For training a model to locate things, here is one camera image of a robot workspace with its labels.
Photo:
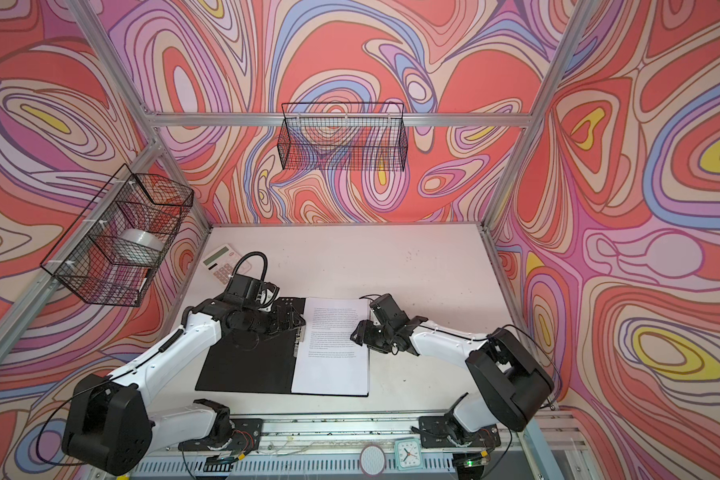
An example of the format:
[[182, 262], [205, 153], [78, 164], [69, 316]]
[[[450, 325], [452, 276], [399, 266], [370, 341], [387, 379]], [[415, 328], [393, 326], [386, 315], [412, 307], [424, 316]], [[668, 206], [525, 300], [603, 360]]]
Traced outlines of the red folder black inside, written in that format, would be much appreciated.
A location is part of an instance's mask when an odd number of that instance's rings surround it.
[[[282, 297], [274, 305], [292, 303], [302, 314], [308, 298]], [[293, 394], [297, 330], [255, 342], [229, 336], [213, 345], [206, 356], [195, 389], [207, 392]]]

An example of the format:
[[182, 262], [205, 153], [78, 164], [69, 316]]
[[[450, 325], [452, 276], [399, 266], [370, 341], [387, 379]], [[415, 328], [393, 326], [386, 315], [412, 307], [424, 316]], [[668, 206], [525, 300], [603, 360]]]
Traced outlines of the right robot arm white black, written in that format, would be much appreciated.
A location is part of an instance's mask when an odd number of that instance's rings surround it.
[[463, 367], [476, 385], [477, 393], [460, 396], [439, 426], [417, 428], [424, 438], [466, 446], [492, 425], [521, 432], [553, 393], [552, 377], [504, 327], [483, 334], [449, 329], [408, 316], [390, 294], [371, 300], [370, 311], [351, 341], [381, 354], [409, 353]]

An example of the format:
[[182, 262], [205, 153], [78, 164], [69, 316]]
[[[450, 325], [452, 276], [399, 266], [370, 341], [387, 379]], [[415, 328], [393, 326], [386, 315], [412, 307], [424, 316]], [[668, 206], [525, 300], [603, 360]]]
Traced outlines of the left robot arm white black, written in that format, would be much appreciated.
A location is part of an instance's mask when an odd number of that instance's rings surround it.
[[250, 334], [260, 342], [303, 327], [302, 314], [278, 302], [278, 293], [270, 282], [237, 275], [221, 294], [186, 307], [179, 326], [143, 354], [106, 375], [84, 377], [69, 402], [62, 452], [122, 475], [153, 451], [183, 442], [228, 448], [235, 436], [228, 407], [206, 399], [155, 414], [148, 407], [178, 373], [219, 341]]

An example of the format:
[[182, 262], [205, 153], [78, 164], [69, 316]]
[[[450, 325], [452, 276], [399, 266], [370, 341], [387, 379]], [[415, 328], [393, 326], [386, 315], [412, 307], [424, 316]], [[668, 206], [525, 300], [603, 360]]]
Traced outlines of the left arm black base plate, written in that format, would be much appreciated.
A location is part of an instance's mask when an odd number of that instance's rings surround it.
[[205, 437], [183, 441], [178, 444], [178, 449], [182, 452], [250, 453], [259, 448], [263, 425], [262, 418], [216, 420]]

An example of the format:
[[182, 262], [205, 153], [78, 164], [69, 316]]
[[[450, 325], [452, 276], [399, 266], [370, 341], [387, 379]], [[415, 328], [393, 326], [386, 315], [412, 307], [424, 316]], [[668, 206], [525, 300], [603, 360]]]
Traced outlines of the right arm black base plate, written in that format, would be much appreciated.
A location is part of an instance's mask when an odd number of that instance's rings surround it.
[[411, 432], [419, 436], [424, 448], [481, 448], [491, 452], [502, 445], [495, 425], [470, 432], [446, 415], [421, 416]]

